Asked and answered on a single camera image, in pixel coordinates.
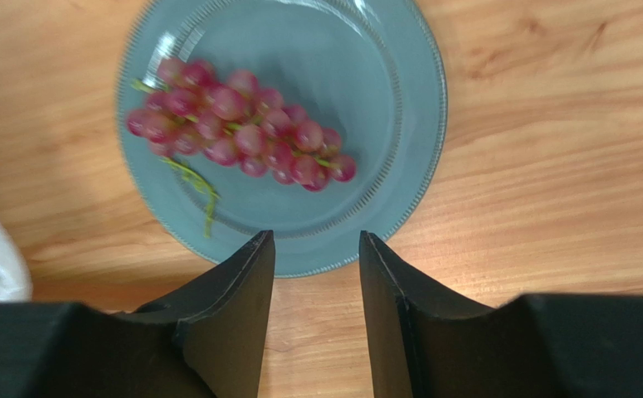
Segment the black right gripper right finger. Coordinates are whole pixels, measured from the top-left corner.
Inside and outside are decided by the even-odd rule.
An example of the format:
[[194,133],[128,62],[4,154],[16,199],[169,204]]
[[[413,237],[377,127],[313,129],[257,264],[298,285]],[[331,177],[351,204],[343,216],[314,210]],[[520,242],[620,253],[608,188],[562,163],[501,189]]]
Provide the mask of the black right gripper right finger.
[[376,397],[643,397],[643,296],[522,294],[491,308],[359,236]]

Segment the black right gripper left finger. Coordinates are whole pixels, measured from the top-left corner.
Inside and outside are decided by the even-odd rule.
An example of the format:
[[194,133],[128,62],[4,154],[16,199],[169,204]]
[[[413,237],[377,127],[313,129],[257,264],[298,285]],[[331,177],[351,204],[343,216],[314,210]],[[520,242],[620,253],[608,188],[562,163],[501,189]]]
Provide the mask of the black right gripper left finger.
[[274,272],[262,231],[131,313],[0,304],[0,397],[255,397]]

